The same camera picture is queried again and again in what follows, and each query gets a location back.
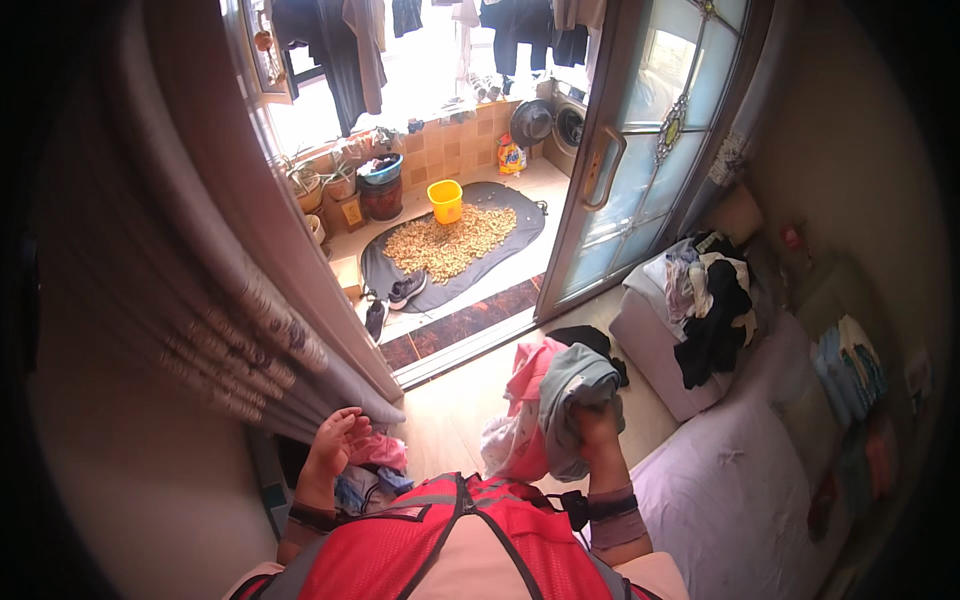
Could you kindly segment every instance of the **potted plant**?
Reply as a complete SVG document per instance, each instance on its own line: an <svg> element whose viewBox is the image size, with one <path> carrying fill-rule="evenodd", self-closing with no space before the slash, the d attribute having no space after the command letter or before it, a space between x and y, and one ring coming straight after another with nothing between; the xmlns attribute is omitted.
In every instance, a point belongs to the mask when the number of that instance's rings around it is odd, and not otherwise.
<svg viewBox="0 0 960 600"><path fill-rule="evenodd" d="M300 210L303 214L309 214L320 207L321 195L324 192L324 176L313 169L312 160L298 160L300 149L293 158L286 155L280 156L283 163L283 170L287 181L297 196L297 202L300 203Z"/></svg>
<svg viewBox="0 0 960 600"><path fill-rule="evenodd" d="M356 193L357 172L344 161L344 155L336 149L330 151L333 173L321 174L324 191L333 200L346 200Z"/></svg>

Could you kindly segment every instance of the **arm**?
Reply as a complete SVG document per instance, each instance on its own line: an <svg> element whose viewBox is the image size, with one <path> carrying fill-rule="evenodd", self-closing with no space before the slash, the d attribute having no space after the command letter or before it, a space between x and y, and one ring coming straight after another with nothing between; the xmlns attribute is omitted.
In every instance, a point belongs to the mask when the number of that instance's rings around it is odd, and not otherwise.
<svg viewBox="0 0 960 600"><path fill-rule="evenodd" d="M612 502L629 501L634 497L633 482L620 449L613 409L609 405L602 413L581 409L575 416L584 439L580 454L590 468L587 502L591 511ZM592 519L590 532L593 537L590 552L610 566L654 551L636 506L602 520Z"/></svg>
<svg viewBox="0 0 960 600"><path fill-rule="evenodd" d="M300 470L283 538L276 547L278 563L290 563L308 542L333 529L334 480L347 466L353 445L372 431L370 418L361 417L360 412L357 407L342 408L317 430Z"/></svg>

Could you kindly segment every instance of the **hand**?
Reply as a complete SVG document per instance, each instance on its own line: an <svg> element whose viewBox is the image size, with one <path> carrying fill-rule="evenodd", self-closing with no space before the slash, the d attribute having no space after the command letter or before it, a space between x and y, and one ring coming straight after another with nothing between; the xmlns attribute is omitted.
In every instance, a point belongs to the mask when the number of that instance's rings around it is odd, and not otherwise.
<svg viewBox="0 0 960 600"><path fill-rule="evenodd" d="M360 413L356 406L342 408L317 429L297 482L296 496L300 501L322 508L317 503L319 498L313 500L311 496L326 499L330 491L332 502L333 479L344 472L356 443L372 432L370 418L361 417Z"/></svg>
<svg viewBox="0 0 960 600"><path fill-rule="evenodd" d="M620 449L620 440L616 432L616 415L613 407L607 404L602 410L592 410L583 406L572 409L574 419L580 425L580 455L588 462L601 450Z"/></svg>

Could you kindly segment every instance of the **black shoe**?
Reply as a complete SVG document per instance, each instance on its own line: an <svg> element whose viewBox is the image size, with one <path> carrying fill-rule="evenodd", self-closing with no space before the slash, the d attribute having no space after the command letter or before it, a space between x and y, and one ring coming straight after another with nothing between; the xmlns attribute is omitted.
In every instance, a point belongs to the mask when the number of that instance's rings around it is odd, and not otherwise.
<svg viewBox="0 0 960 600"><path fill-rule="evenodd" d="M390 288L390 307L399 310L407 305L407 301L423 291L426 287L426 271L414 271L400 281L395 281Z"/></svg>
<svg viewBox="0 0 960 600"><path fill-rule="evenodd" d="M374 300L370 308L367 309L367 322L364 327L370 332L375 345L380 344L380 336L383 335L383 322L387 320L387 301Z"/></svg>

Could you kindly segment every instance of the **tiled wall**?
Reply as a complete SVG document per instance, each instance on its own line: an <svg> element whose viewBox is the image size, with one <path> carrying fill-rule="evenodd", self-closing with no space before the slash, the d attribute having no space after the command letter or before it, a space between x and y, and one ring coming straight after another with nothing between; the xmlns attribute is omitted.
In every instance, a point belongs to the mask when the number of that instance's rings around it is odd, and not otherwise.
<svg viewBox="0 0 960 600"><path fill-rule="evenodd" d="M443 127L440 119L427 121L421 132L405 136L403 148L398 150L403 153L404 191L496 164L496 140L510 128L518 104L520 101L481 105L475 119L463 123L451 119Z"/></svg>

